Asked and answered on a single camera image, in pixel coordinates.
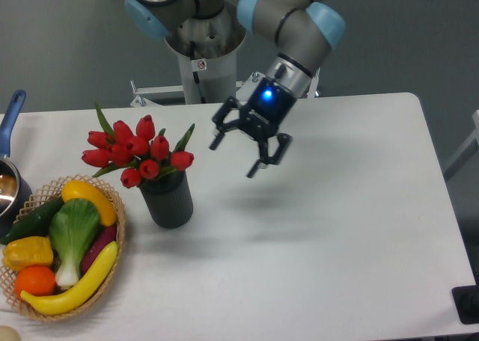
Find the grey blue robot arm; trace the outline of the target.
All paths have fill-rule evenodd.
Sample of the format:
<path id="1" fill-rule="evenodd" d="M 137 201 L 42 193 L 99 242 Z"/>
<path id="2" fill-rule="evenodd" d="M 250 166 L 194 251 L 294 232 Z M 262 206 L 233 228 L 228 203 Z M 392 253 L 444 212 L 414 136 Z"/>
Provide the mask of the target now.
<path id="1" fill-rule="evenodd" d="M 219 103 L 215 149 L 232 130 L 258 145 L 249 171 L 277 165 L 291 137 L 280 132 L 296 100 L 314 90 L 314 77 L 346 28 L 323 0 L 125 0 L 137 28 L 164 40 L 177 55 L 185 101 Z M 247 34 L 271 41 L 278 54 L 247 99 L 236 93 L 237 50 Z"/>

